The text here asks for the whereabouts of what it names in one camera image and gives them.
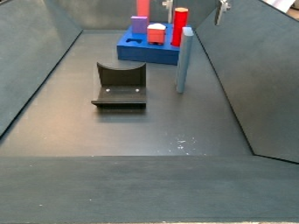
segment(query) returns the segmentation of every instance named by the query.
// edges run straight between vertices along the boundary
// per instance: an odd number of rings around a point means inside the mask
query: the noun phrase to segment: gray wall
[[[52,0],[0,5],[0,136],[32,97],[80,28]]]
[[[299,23],[259,0],[235,0],[196,32],[257,155],[299,162]]]
[[[136,0],[56,0],[85,30],[124,30],[136,14]],[[164,0],[151,1],[151,21],[167,22]],[[189,24],[196,27],[215,9],[215,0],[173,0],[173,6],[191,10]]]

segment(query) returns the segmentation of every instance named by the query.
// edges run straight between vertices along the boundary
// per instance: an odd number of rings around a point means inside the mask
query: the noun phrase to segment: red cylinder
[[[172,46],[180,46],[183,27],[187,25],[188,20],[188,9],[176,8],[173,11],[173,22],[172,22]]]
[[[149,0],[136,0],[136,15],[149,21]]]

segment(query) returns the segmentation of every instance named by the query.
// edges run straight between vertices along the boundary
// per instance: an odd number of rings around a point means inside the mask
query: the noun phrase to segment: blue base
[[[164,25],[167,28],[163,45],[149,45],[147,43],[147,34],[132,33],[132,26],[129,26],[116,44],[117,59],[177,65],[180,47],[171,45],[173,25]]]

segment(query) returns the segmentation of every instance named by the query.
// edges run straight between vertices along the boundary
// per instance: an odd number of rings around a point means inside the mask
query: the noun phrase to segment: red block
[[[136,15],[149,21],[149,0],[136,0]]]
[[[181,44],[183,27],[187,25],[188,13],[188,9],[175,8],[172,22],[172,46],[180,46]]]
[[[165,26],[163,24],[149,24],[147,26],[147,42],[149,44],[164,44]]]

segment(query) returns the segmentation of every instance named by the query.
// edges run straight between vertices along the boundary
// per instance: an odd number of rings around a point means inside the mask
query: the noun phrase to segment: gray pillar
[[[192,49],[192,28],[183,27],[181,28],[181,50],[179,55],[177,62],[177,71],[176,71],[176,92],[183,93],[184,90],[184,82],[187,76],[187,70],[189,66],[189,58],[191,58],[191,49]]]

